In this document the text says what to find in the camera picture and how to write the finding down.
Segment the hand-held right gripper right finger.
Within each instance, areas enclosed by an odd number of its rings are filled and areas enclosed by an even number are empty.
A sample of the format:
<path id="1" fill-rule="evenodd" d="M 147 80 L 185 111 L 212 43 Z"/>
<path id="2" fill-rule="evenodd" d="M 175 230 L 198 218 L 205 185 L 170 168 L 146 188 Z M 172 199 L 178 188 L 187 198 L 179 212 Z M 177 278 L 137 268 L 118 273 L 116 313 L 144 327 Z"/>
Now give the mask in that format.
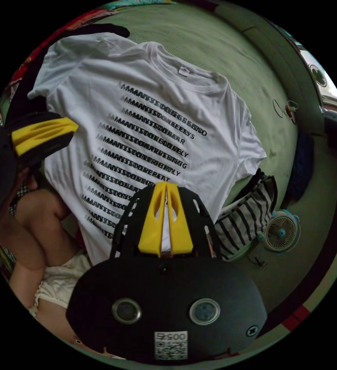
<path id="1" fill-rule="evenodd" d="M 190 236 L 179 188 L 176 184 L 167 183 L 166 193 L 171 254 L 190 254 L 193 250 L 193 242 Z"/>

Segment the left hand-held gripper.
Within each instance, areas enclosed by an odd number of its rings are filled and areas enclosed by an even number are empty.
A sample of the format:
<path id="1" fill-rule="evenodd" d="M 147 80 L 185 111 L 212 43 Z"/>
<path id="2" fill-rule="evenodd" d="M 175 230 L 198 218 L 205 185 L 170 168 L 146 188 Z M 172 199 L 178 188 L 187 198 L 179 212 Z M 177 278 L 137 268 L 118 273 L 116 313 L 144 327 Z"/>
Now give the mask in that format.
<path id="1" fill-rule="evenodd" d="M 45 158 L 65 148 L 78 130 L 69 118 L 35 112 L 0 126 L 0 207 L 18 172 L 38 169 Z"/>

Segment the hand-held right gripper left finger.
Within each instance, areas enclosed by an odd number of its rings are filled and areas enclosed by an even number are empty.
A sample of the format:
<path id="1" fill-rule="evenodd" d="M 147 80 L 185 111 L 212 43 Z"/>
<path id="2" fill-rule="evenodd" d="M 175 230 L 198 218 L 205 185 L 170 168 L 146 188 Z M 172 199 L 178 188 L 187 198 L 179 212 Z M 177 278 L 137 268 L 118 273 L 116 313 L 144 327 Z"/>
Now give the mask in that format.
<path id="1" fill-rule="evenodd" d="M 141 253 L 161 257 L 166 182 L 156 183 L 148 194 L 150 195 L 150 199 L 147 201 L 148 208 L 138 249 Z"/>

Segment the person's left hand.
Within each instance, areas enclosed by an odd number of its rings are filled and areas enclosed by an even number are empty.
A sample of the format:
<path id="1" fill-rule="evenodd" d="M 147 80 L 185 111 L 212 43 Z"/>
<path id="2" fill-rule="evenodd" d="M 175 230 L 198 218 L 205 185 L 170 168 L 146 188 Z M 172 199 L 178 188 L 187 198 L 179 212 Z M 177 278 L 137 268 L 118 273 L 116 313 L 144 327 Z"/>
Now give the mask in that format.
<path id="1" fill-rule="evenodd" d="M 38 181 L 32 169 L 24 168 L 17 173 L 13 188 L 18 192 L 22 186 L 25 186 L 30 191 L 38 189 Z"/>

